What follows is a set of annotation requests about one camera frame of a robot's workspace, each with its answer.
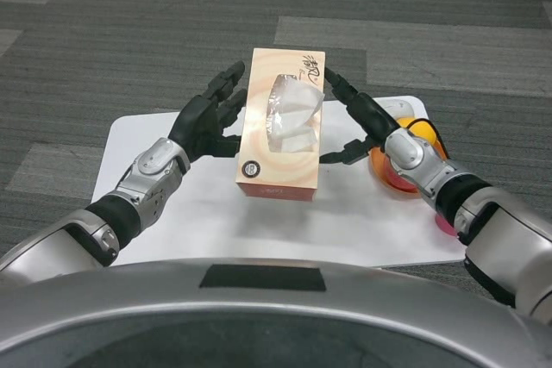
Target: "white table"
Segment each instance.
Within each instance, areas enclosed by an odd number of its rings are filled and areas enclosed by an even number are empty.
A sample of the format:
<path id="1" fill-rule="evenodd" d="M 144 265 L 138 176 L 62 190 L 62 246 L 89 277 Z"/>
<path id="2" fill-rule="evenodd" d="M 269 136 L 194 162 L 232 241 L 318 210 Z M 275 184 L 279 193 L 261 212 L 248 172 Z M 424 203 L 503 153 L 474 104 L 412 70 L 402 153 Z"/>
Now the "white table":
<path id="1" fill-rule="evenodd" d="M 411 103 L 427 116 L 421 101 Z M 243 113 L 226 134 L 240 134 Z M 135 156 L 167 136 L 178 113 L 124 116 L 111 126 L 93 200 L 112 190 Z M 322 153 L 365 135 L 338 102 L 323 108 Z M 461 260 L 464 246 L 435 224 L 420 199 L 388 190 L 367 159 L 320 165 L 313 203 L 245 197 L 237 159 L 204 157 L 184 176 L 159 221 L 134 239 L 115 265 L 183 258 L 277 258 L 361 266 Z"/>

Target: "robot forearm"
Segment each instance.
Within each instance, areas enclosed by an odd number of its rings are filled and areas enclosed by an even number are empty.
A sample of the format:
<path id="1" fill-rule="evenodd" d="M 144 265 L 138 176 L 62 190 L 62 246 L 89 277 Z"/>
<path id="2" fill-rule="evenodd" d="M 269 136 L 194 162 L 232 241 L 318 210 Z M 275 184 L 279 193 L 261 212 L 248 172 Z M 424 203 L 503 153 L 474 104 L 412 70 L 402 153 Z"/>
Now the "robot forearm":
<path id="1" fill-rule="evenodd" d="M 240 137 L 223 136 L 237 119 L 247 91 L 234 93 L 245 72 L 236 62 L 177 116 L 168 138 L 140 154 L 116 188 L 14 247 L 0 259 L 0 288 L 108 266 L 134 237 L 161 216 L 166 201 L 204 155 L 234 157 Z"/>
<path id="2" fill-rule="evenodd" d="M 458 232 L 470 275 L 500 302 L 550 324 L 552 224 L 403 128 L 388 136 L 385 150 L 397 173 Z"/>
<path id="3" fill-rule="evenodd" d="M 116 189 L 14 247 L 0 259 L 0 287 L 108 266 L 160 217 L 190 169 L 185 151 L 159 139 L 139 155 Z"/>

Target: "tissue box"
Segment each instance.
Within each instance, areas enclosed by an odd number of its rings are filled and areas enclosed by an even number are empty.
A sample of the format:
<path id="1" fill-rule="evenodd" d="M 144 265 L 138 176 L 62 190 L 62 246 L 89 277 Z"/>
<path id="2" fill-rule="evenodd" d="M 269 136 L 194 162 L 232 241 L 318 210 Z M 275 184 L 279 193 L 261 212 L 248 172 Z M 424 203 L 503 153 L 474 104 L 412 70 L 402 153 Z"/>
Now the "tissue box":
<path id="1" fill-rule="evenodd" d="M 235 180 L 246 195 L 312 201 L 324 61 L 324 52 L 255 48 Z"/>

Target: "white tissue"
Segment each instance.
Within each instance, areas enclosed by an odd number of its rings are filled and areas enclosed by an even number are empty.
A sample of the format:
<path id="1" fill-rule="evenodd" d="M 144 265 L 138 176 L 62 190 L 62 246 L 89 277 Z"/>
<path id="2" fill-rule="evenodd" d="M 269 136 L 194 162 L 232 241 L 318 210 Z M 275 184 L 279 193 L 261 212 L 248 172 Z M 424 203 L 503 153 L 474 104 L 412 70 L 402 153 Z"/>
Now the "white tissue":
<path id="1" fill-rule="evenodd" d="M 268 99 L 268 146 L 274 153 L 308 151 L 317 135 L 308 125 L 320 110 L 324 94 L 289 75 L 280 75 Z"/>

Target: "floor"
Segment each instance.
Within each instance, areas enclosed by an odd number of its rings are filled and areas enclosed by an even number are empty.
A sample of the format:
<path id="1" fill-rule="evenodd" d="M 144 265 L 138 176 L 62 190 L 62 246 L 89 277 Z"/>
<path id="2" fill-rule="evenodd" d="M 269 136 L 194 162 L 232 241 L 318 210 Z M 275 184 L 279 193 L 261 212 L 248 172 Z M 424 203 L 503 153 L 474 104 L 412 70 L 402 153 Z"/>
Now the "floor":
<path id="1" fill-rule="evenodd" d="M 551 217 L 551 20 L 552 0 L 0 0 L 0 253 L 90 201 L 116 118 L 180 109 L 254 47 L 420 97 L 455 159 Z M 402 271 L 482 292 L 460 264 Z"/>

